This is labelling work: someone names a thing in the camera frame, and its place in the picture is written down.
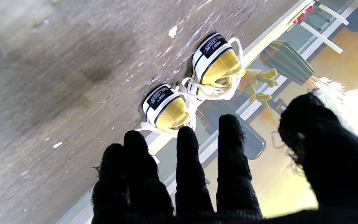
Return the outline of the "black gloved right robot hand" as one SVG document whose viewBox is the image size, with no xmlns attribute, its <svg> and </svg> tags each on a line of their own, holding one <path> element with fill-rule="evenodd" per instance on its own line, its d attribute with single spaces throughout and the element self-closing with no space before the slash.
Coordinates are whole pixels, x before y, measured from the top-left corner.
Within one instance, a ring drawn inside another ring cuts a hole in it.
<svg viewBox="0 0 358 224">
<path fill-rule="evenodd" d="M 190 127 L 177 136 L 176 207 L 141 133 L 103 154 L 93 188 L 93 224 L 358 224 L 358 136 L 313 93 L 294 98 L 280 116 L 278 133 L 313 190 L 317 209 L 264 218 L 238 119 L 223 115 L 218 132 L 217 211 L 213 210 Z"/>
</svg>

